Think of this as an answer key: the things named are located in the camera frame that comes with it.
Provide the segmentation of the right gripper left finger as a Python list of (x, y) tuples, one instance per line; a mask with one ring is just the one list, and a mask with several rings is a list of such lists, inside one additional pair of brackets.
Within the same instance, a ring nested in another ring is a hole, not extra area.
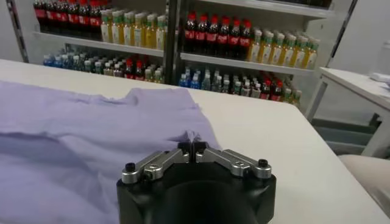
[(124, 184), (135, 184), (142, 178), (158, 180), (173, 164), (188, 163), (191, 158), (191, 143), (180, 142), (171, 151), (156, 151), (137, 163), (127, 163), (122, 170), (121, 181)]

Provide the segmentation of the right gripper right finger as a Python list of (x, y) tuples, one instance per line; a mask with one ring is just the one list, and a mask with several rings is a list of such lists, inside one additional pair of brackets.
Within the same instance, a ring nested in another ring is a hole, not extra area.
[(195, 142), (194, 152), (197, 163), (217, 163), (235, 177), (252, 174), (258, 179), (269, 179), (272, 176), (272, 167), (266, 159), (255, 160), (230, 149), (216, 150), (206, 142)]

